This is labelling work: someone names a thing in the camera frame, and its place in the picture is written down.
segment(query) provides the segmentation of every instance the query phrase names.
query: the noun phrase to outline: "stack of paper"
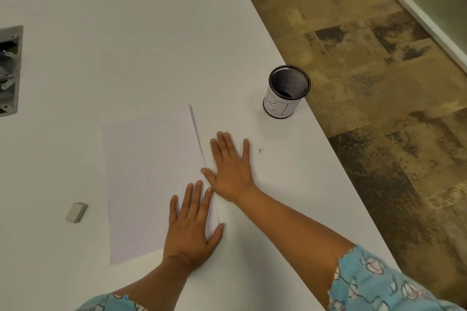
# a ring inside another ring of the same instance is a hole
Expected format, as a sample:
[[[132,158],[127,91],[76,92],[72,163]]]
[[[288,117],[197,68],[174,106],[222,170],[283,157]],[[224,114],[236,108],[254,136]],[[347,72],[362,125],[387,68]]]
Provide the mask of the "stack of paper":
[[[183,106],[102,128],[112,264],[164,246],[169,202],[179,206],[187,184],[202,179],[204,167],[191,106]],[[214,200],[206,225],[219,224]]]

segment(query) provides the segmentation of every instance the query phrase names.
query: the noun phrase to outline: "table surface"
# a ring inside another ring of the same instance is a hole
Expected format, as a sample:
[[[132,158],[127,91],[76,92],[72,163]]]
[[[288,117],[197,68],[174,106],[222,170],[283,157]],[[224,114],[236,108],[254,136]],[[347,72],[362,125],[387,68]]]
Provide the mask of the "table surface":
[[[208,166],[216,131],[240,147],[250,138],[260,188],[395,266],[306,102],[288,119],[265,113],[268,75],[283,59],[250,0],[0,5],[0,27],[25,27],[19,112],[0,119],[5,309],[72,310],[160,262],[156,251],[110,265],[100,128],[181,104],[193,106]],[[64,218],[78,201],[89,208],[72,225]],[[178,310],[320,309],[260,231],[215,201],[224,239]]]

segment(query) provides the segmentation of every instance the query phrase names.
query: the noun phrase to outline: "finger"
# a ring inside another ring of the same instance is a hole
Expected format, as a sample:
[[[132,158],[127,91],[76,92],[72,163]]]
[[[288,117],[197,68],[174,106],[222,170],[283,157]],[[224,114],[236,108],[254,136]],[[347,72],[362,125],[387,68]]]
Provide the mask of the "finger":
[[[222,132],[217,132],[217,142],[219,143],[219,150],[220,154],[222,155],[222,159],[225,161],[226,159],[230,158],[230,154]]]
[[[169,214],[169,226],[177,221],[177,196],[171,199],[171,212]]]
[[[234,147],[232,137],[230,137],[229,133],[224,133],[224,140],[227,145],[227,149],[229,150],[230,157],[238,158],[237,149]]]
[[[209,205],[211,204],[211,198],[213,197],[213,190],[212,188],[208,188],[206,190],[205,196],[201,205],[199,206],[198,215],[196,216],[196,220],[203,223],[203,226],[206,226],[207,214],[209,213]]]
[[[245,138],[243,139],[243,155],[242,155],[243,160],[246,162],[250,162],[250,141]]]
[[[197,181],[195,185],[195,192],[191,196],[190,210],[186,216],[188,219],[196,219],[199,209],[199,201],[201,200],[201,189],[203,188],[203,182]]]
[[[180,208],[180,214],[178,214],[178,217],[181,219],[185,219],[186,216],[188,215],[188,210],[190,209],[190,203],[191,203],[191,192],[193,192],[192,183],[186,186],[186,191],[185,191],[185,196],[183,198],[182,207]]]
[[[211,187],[214,187],[216,184],[216,175],[213,173],[213,171],[204,167],[201,169],[201,172],[206,177]]]
[[[216,139],[211,139],[211,151],[213,152],[216,166],[219,166],[222,163],[222,155],[220,154],[219,143]]]
[[[224,234],[224,227],[224,223],[220,224],[214,231],[213,236],[207,242],[207,249],[210,256],[213,254],[214,250],[216,249],[217,245],[222,239],[222,236]]]

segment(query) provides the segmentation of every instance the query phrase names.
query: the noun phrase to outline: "patterned carpet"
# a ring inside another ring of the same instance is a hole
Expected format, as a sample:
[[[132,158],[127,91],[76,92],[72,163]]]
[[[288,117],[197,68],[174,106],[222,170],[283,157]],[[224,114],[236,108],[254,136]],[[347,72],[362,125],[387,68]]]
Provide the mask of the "patterned carpet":
[[[395,0],[251,0],[404,273],[467,305],[467,77]]]

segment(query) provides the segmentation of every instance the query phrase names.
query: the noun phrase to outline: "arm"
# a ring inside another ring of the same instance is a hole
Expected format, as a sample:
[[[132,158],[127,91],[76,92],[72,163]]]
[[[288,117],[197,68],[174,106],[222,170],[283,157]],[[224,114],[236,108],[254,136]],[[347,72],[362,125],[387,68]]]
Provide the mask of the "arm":
[[[219,244],[224,229],[221,224],[206,241],[205,227],[213,191],[208,188],[200,205],[202,182],[186,187],[180,213],[177,216],[177,196],[170,204],[169,231],[161,264],[142,279],[113,292],[128,295],[128,299],[149,311],[174,310],[178,297],[191,272],[203,265]]]
[[[249,142],[239,157],[228,133],[211,140],[217,176],[202,173],[219,196],[235,203],[271,240],[308,289],[327,309],[339,258],[354,244],[317,221],[289,208],[258,189],[253,181]]]

